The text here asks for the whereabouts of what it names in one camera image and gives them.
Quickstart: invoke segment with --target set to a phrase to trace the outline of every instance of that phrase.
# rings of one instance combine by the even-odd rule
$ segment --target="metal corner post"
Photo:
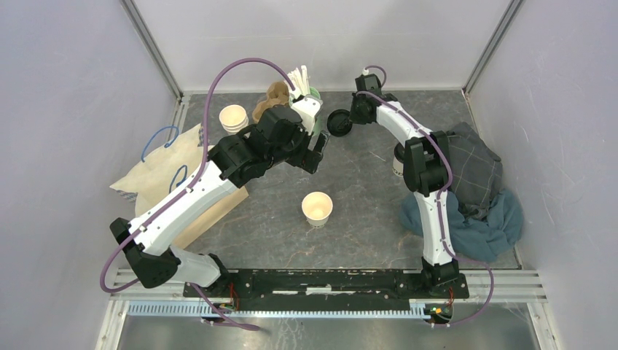
[[[477,62],[477,65],[474,66],[474,69],[470,74],[470,78],[468,78],[468,81],[463,86],[464,93],[470,93],[470,91],[472,91],[472,89],[478,82],[481,73],[487,66],[487,63],[493,56],[496,48],[498,48],[498,46],[500,45],[504,34],[511,26],[513,18],[515,18],[515,15],[517,14],[517,12],[519,12],[519,9],[521,8],[523,2],[524,0],[511,0],[511,2],[509,3],[509,6],[506,8],[506,11],[504,11],[500,22],[498,22],[498,26],[496,26],[496,30],[493,32],[491,39],[489,39],[487,46],[485,46],[485,49],[483,50],[481,57]]]
[[[165,62],[165,59],[163,58],[163,55],[161,54],[161,51],[159,50],[155,39],[150,34],[150,31],[148,30],[144,19],[139,13],[139,10],[134,0],[120,0],[120,3],[122,4],[122,7],[125,8],[127,15],[131,19],[133,26],[135,26],[135,29],[139,34],[141,41],[144,43],[144,46],[146,46],[146,49],[148,50],[148,53],[150,53],[150,56],[157,64],[157,68],[161,72],[161,75],[163,75],[165,83],[170,88],[172,94],[175,95],[176,99],[180,101],[183,96],[182,90],[180,90],[176,79],[174,79],[170,67]]]

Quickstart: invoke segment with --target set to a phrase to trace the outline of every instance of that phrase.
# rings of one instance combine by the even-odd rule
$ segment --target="cup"
[[[247,112],[242,106],[231,104],[219,113],[219,122],[229,135],[233,135],[249,125]]]
[[[404,147],[402,144],[395,146],[395,156],[393,157],[393,172],[399,177],[404,177]]]
[[[315,228],[322,228],[332,213],[332,199],[323,192],[312,192],[302,200],[302,213]]]

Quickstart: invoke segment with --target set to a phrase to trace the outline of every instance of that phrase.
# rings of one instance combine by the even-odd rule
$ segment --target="cream colored cup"
[[[221,122],[223,129],[230,135],[237,133],[242,128],[249,125],[247,111],[237,104],[232,104],[223,108],[219,113],[219,122]]]
[[[315,228],[321,228],[332,213],[332,199],[323,192],[312,192],[302,200],[302,213]]]

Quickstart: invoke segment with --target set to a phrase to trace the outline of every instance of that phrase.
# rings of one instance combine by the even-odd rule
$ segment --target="robotic arm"
[[[426,138],[431,137],[448,159],[446,133],[431,131],[407,113],[404,117],[400,113],[404,111],[403,107],[395,96],[382,94],[381,88],[378,77],[364,71],[363,75],[356,78],[357,91],[353,94],[350,112],[333,112],[329,116],[328,129],[335,136],[343,136],[350,132],[353,124],[377,123],[390,131],[404,146],[404,181],[418,202],[423,224],[423,280],[428,287],[454,281],[459,275],[458,262],[450,256],[443,244],[452,251],[446,221],[447,193],[442,194],[438,206],[438,193],[447,183],[448,174],[445,164]],[[441,227],[440,217],[444,220],[444,227]]]
[[[154,288],[171,279],[207,287],[219,278],[222,266],[216,256],[184,251],[171,245],[172,241],[216,202],[279,163],[315,173],[328,136],[320,133],[310,150],[312,132],[303,125],[301,114],[315,118],[320,108],[320,100],[302,97],[292,107],[267,109],[257,124],[225,136],[208,151],[210,162],[192,188],[186,181],[144,215],[130,222],[113,221],[110,229],[119,244],[141,230],[123,251],[144,287]],[[187,193],[170,205],[181,191]],[[151,214],[163,207],[167,209],[144,227]]]

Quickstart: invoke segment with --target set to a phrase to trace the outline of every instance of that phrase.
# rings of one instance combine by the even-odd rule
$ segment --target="dark gray fabric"
[[[491,201],[485,220],[464,218],[458,210],[457,197],[448,193],[446,212],[450,241],[457,253],[491,263],[498,255],[515,246],[521,238],[523,213],[512,192],[502,190]],[[423,236],[423,224],[414,195],[404,199],[399,221],[417,236]]]
[[[448,135],[453,170],[450,190],[457,196],[459,211],[466,218],[481,220],[502,189],[501,159],[466,122],[455,125]]]

